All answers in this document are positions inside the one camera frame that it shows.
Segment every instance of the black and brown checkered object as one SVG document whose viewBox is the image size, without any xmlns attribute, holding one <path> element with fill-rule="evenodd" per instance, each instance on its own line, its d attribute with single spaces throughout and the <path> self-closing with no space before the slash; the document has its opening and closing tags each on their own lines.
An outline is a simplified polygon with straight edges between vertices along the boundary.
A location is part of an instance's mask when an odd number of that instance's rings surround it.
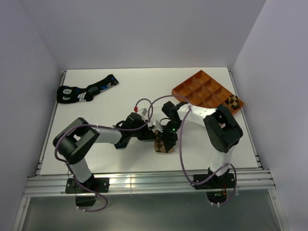
<svg viewBox="0 0 308 231">
<path fill-rule="evenodd" d="M 168 152 L 166 152 L 164 142 L 160 138 L 156 138 L 154 141 L 154 148 L 157 153 L 171 153 L 173 152 L 173 148 L 171 148 Z"/>
<path fill-rule="evenodd" d="M 239 102 L 239 97 L 237 97 L 236 95 L 230 95 L 226 100 L 226 104 L 233 110 L 236 110 L 241 106 Z"/>
</svg>

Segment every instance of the wall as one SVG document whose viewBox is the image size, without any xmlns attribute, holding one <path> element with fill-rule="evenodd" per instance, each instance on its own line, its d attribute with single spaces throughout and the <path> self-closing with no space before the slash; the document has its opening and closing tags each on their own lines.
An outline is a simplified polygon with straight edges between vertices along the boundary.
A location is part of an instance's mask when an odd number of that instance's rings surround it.
<svg viewBox="0 0 308 231">
<path fill-rule="evenodd" d="M 20 0 L 64 69 L 234 65 L 265 0 Z"/>
<path fill-rule="evenodd" d="M 308 2 L 267 0 L 234 66 L 262 164 L 291 230 L 308 226 Z"/>
<path fill-rule="evenodd" d="M 0 230 L 6 231 L 36 170 L 60 71 L 21 4 L 0 4 Z"/>
</svg>

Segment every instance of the black fabric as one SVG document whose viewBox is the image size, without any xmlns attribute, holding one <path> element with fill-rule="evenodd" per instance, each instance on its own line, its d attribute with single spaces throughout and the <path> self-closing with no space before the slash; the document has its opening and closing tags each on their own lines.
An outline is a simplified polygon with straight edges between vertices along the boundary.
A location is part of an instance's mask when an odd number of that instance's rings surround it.
<svg viewBox="0 0 308 231">
<path fill-rule="evenodd" d="M 101 81 L 88 85 L 86 88 L 60 86 L 57 90 L 58 103 L 89 102 L 101 92 L 115 86 L 119 82 L 110 74 Z"/>
</svg>

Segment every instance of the tabletop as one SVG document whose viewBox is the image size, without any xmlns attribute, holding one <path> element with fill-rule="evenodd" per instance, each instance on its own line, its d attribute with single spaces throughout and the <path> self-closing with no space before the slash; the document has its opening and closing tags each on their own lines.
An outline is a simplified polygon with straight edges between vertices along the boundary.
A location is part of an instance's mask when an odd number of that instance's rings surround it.
<svg viewBox="0 0 308 231">
<path fill-rule="evenodd" d="M 52 141 L 76 118 L 83 117 L 91 124 L 115 125 L 133 112 L 139 99 L 148 98 L 153 101 L 160 96 L 170 95 L 173 88 L 200 70 L 204 70 L 235 94 L 225 67 L 68 70 L 64 85 L 70 87 L 85 88 L 109 74 L 113 74 L 119 84 L 95 96 L 91 102 L 57 105 L 40 174 L 67 174 L 67 167 L 54 158 Z M 178 103 L 174 97 L 159 100 L 154 105 L 153 119 L 166 117 L 161 108 L 167 101 Z M 141 102 L 138 107 L 148 108 L 149 104 Z M 258 167 L 242 112 L 239 111 L 234 117 L 244 135 L 233 151 L 231 163 L 236 168 Z M 181 170 L 178 143 L 174 152 L 169 154 L 156 153 L 153 141 L 143 142 L 136 138 L 132 138 L 127 148 L 121 150 L 115 149 L 112 144 L 95 143 L 85 158 L 93 173 L 176 171 Z M 197 170 L 209 167 L 215 149 L 205 127 L 187 121 L 183 130 L 182 150 L 185 168 Z"/>
</svg>

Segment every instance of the purple cable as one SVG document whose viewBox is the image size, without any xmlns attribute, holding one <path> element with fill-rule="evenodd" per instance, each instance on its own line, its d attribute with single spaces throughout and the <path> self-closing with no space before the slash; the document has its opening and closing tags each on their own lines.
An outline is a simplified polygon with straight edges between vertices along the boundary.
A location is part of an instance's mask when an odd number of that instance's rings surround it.
<svg viewBox="0 0 308 231">
<path fill-rule="evenodd" d="M 99 197 L 103 198 L 103 199 L 106 201 L 106 204 L 105 204 L 103 207 L 99 208 L 99 209 L 83 209 L 83 208 L 79 208 L 79 209 L 81 209 L 81 210 L 83 210 L 83 211 L 85 211 L 85 212 L 98 212 L 98 211 L 101 211 L 101 210 L 103 210 L 104 208 L 107 207 L 107 205 L 108 205 L 108 199 L 107 199 L 104 195 L 102 195 L 102 194 L 100 194 L 100 193 L 98 193 L 98 192 L 95 192 L 95 191 L 93 191 L 93 190 L 91 190 L 91 189 L 88 189 L 88 188 L 86 188 L 85 186 L 83 186 L 83 185 L 78 181 L 78 179 L 75 177 L 75 175 L 74 175 L 72 169 L 70 168 L 69 164 L 68 164 L 65 160 L 63 160 L 63 159 L 61 159 L 61 158 L 58 157 L 58 149 L 59 149 L 60 143 L 63 141 L 63 139 L 64 139 L 69 133 L 71 133 L 72 131 L 76 130 L 77 128 L 85 128 L 85 127 L 103 128 L 103 129 L 109 129 L 109 130 L 114 129 L 114 130 L 119 130 L 119 131 L 137 131 L 137 130 L 139 130 L 139 129 L 145 127 L 145 126 L 150 122 L 150 120 L 151 120 L 151 118 L 152 118 L 152 116 L 153 116 L 153 112 L 154 112 L 153 104 L 154 104 L 155 102 L 157 102 L 158 100 L 163 99 L 163 98 L 167 98 L 167 97 L 178 97 L 178 98 L 182 98 L 182 99 L 184 99 L 185 101 L 187 101 L 187 102 L 189 103 L 189 101 L 188 101 L 187 98 L 185 98 L 185 97 L 183 97 L 183 96 L 180 96 L 180 95 L 165 95 L 165 96 L 161 96 L 161 97 L 157 98 L 156 100 L 154 100 L 153 102 L 151 102 L 149 99 L 143 98 L 143 99 L 138 100 L 138 101 L 136 102 L 136 105 L 135 105 L 135 106 L 137 107 L 137 106 L 138 106 L 138 103 L 140 103 L 140 102 L 143 101 L 143 100 L 148 101 L 148 102 L 150 103 L 150 106 L 149 106 L 149 109 L 148 109 L 148 121 L 147 121 L 146 123 L 144 123 L 142 126 L 140 126 L 139 128 L 123 129 L 123 128 L 111 128 L 111 127 L 102 126 L 102 125 L 98 125 L 98 126 L 97 126 L 97 125 L 94 125 L 94 124 L 82 124 L 82 125 L 78 125 L 78 126 L 76 126 L 76 127 L 74 127 L 74 128 L 71 128 L 71 129 L 68 130 L 66 133 L 64 133 L 64 135 L 58 140 L 58 142 L 57 142 L 57 144 L 56 144 L 56 146 L 55 146 L 55 149 L 54 149 L 54 157 L 55 157 L 57 160 L 66 163 L 66 166 L 67 166 L 68 170 L 73 174 L 74 179 L 75 179 L 76 183 L 78 184 L 78 186 L 79 186 L 80 188 L 82 188 L 82 189 L 84 189 L 84 190 L 86 190 L 86 191 L 88 191 L 88 192 L 90 192 L 90 193 L 94 193 L 96 196 L 99 196 Z M 179 138 L 179 141 L 180 141 L 180 142 L 179 142 L 180 163 L 181 163 L 182 171 L 183 171 L 183 173 L 184 173 L 186 179 L 187 179 L 191 184 L 193 184 L 193 185 L 201 185 L 201 184 L 204 184 L 205 182 L 207 182 L 208 180 L 210 180 L 213 176 L 215 176 L 215 174 L 216 174 L 217 172 L 219 172 L 222 168 L 228 166 L 229 163 L 224 164 L 223 166 L 221 166 L 219 169 L 217 169 L 215 172 L 213 172 L 208 178 L 206 178 L 206 179 L 203 180 L 202 182 L 196 183 L 196 182 L 193 182 L 193 181 L 189 178 L 189 176 L 187 175 L 187 172 L 186 172 L 186 170 L 185 170 L 184 163 L 183 163 L 183 157 L 182 157 L 182 132 L 183 132 L 183 127 L 184 127 L 184 122 L 185 122 L 185 120 L 186 120 L 186 118 L 187 118 L 187 116 L 188 116 L 188 114 L 189 114 L 190 111 L 191 111 L 191 106 L 189 105 L 189 110 L 188 110 L 188 112 L 186 113 L 185 117 L 183 118 L 182 123 L 181 123 L 181 127 L 180 127 L 180 138 Z M 221 205 L 224 204 L 224 203 L 226 203 L 226 202 L 228 202 L 228 201 L 234 196 L 235 190 L 236 190 L 236 184 L 237 184 L 236 170 L 235 170 L 235 168 L 234 168 L 234 166 L 233 166 L 232 164 L 230 164 L 230 165 L 231 165 L 231 167 L 232 167 L 233 170 L 234 170 L 235 186 L 234 186 L 234 189 L 233 189 L 233 192 L 232 192 L 230 198 L 228 198 L 225 202 L 221 203 Z"/>
</svg>

